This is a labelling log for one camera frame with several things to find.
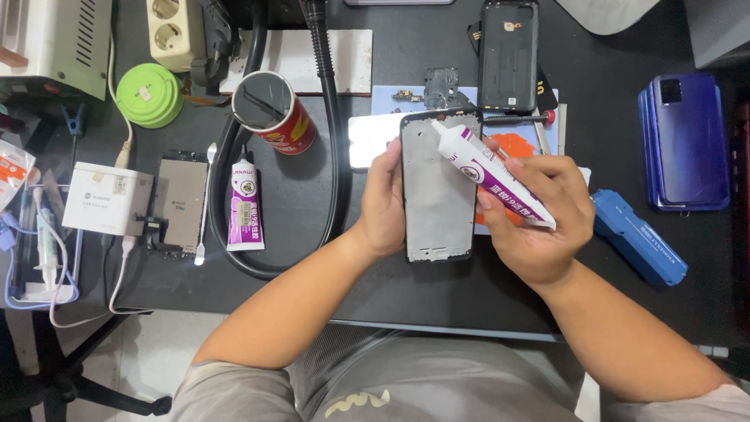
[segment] hand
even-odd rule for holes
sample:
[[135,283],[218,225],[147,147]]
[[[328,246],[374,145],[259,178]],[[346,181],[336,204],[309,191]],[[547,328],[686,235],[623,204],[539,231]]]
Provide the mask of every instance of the hand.
[[398,137],[374,160],[362,195],[362,215],[351,228],[374,259],[404,247],[404,185],[401,182],[401,142]]
[[514,226],[503,203],[488,192],[477,194],[477,212],[484,215],[502,262],[525,283],[537,290],[561,282],[570,273],[576,252],[593,234],[596,208],[584,176],[565,156],[536,155],[505,162],[508,172],[552,214],[556,230]]

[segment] person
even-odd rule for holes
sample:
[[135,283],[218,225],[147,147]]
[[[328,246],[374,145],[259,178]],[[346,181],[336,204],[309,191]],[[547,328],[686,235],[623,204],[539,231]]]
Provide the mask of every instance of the person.
[[595,207],[567,157],[506,161],[555,231],[516,227],[493,195],[477,194],[497,254],[546,302],[567,345],[327,325],[362,273],[404,246],[400,147],[374,160],[348,231],[207,338],[171,420],[578,420],[580,365],[619,400],[614,420],[750,420],[750,397],[714,363],[575,260]]

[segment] tiled floor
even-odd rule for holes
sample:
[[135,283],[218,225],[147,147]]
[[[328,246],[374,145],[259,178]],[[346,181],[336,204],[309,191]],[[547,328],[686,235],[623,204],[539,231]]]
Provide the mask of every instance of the tiled floor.
[[[22,368],[36,372],[34,341],[26,335],[31,332],[30,313],[15,311],[8,312],[6,316]],[[65,316],[61,315],[59,319],[76,320],[72,316],[63,318]],[[139,399],[172,396],[198,347],[224,318],[224,315],[167,311],[131,316],[84,362],[83,375]],[[63,352],[70,353],[98,326],[99,323],[92,322],[59,330],[58,338]],[[575,412],[584,422],[599,422],[598,388],[587,375]],[[41,408],[33,409],[32,416],[34,422],[44,421]],[[87,422],[167,420],[165,417],[144,417],[116,411],[84,400],[75,400],[68,405],[67,418]]]

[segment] black desk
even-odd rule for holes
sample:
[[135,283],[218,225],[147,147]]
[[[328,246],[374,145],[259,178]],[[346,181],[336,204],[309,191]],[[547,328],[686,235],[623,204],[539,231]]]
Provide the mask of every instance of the black desk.
[[[478,59],[467,40],[467,26],[479,19],[481,0],[449,6],[351,8],[329,2],[333,29],[373,30],[373,84],[421,85],[425,68],[456,66],[462,86],[476,86]],[[678,286],[655,291],[606,243],[592,240],[578,258],[693,343],[747,345],[734,319],[731,278],[731,219],[728,210],[657,214],[644,203],[644,181],[636,97],[656,75],[693,69],[689,34],[680,2],[664,0],[632,28],[614,36],[585,31],[556,2],[540,0],[539,61],[568,104],[568,155],[593,171],[591,190],[619,192],[690,265]],[[120,2],[115,73],[152,62],[146,40],[146,8]],[[317,244],[329,205],[331,171],[328,129],[321,98],[303,98],[318,125],[320,139],[296,157],[272,151],[252,139],[262,172],[262,219],[266,250],[253,254],[271,264],[288,264]],[[79,143],[78,159],[111,164],[126,136],[111,101],[90,123]],[[341,98],[345,118],[368,115],[369,98]],[[157,174],[166,149],[204,151],[218,141],[227,108],[186,104],[165,128],[136,127],[137,170]],[[349,225],[360,213],[366,175],[353,176]],[[118,306],[228,313],[264,286],[236,270],[207,232],[207,259],[165,261],[134,251]],[[85,237],[83,300],[105,303],[101,246],[97,234]],[[119,249],[109,260],[113,288]],[[407,265],[396,254],[374,265],[341,304],[337,320],[407,324],[433,330],[492,330],[499,336],[552,339],[559,333],[543,302],[500,262],[488,237],[475,241],[473,257],[455,264]]]

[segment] green container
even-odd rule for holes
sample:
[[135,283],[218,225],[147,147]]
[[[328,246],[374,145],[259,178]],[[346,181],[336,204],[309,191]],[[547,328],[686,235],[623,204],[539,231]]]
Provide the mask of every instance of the green container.
[[137,65],[117,85],[117,107],[136,125],[161,128],[182,110],[185,100],[180,94],[181,87],[179,79],[164,66]]

